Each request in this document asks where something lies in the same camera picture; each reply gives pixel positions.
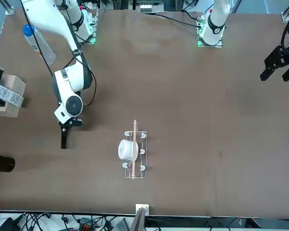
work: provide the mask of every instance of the white cup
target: white cup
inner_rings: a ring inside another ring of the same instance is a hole
[[[136,143],[135,160],[138,157],[138,144]],[[121,140],[118,147],[118,155],[121,160],[133,158],[133,141]]]

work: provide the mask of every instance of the blue bottle cap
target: blue bottle cap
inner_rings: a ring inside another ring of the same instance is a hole
[[[30,37],[30,36],[33,35],[31,28],[30,28],[30,26],[28,24],[24,25],[23,33],[24,33],[25,36]]]

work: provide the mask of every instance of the plastic water bottle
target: plastic water bottle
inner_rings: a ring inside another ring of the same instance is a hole
[[[34,28],[34,26],[31,26],[32,30],[34,31],[35,37],[37,38],[37,41],[39,43],[39,47],[42,50],[43,56],[46,60],[46,63],[48,65],[52,65],[54,63],[54,61],[56,60],[56,55],[53,52],[53,50],[50,48],[50,46],[48,45],[48,43],[45,41],[45,39],[43,38],[43,36],[40,34],[40,32],[38,30],[36,30]],[[39,47],[34,39],[32,30],[30,29],[30,26],[28,24],[24,25],[23,27],[23,33],[25,35],[25,38],[27,40],[27,42],[33,47],[33,49],[39,53],[40,57],[40,51],[39,51]]]

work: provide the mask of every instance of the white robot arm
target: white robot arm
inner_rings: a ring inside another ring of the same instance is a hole
[[[26,14],[38,29],[62,35],[68,42],[76,63],[53,75],[53,89],[60,106],[55,111],[58,120],[64,124],[82,112],[83,103],[76,92],[90,87],[92,74],[72,25],[59,12],[54,0],[22,0]]]
[[[230,0],[214,0],[212,12],[205,15],[206,24],[200,34],[208,45],[216,45],[223,36],[224,25],[231,11]]]
[[[54,0],[61,13],[70,20],[78,42],[86,41],[93,35],[92,13],[80,10],[77,0]]]

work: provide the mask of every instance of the barcode label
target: barcode label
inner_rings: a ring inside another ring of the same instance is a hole
[[[11,103],[17,107],[21,107],[21,104],[23,103],[24,98],[16,94],[15,92],[12,92],[11,90],[3,87],[0,85],[0,99],[4,100],[5,102]]]
[[[8,90],[2,86],[0,86],[0,98],[6,98],[6,95],[8,94]]]
[[[17,95],[13,92],[12,97],[10,98],[10,102],[14,104],[18,104],[19,99],[20,99],[20,95]]]

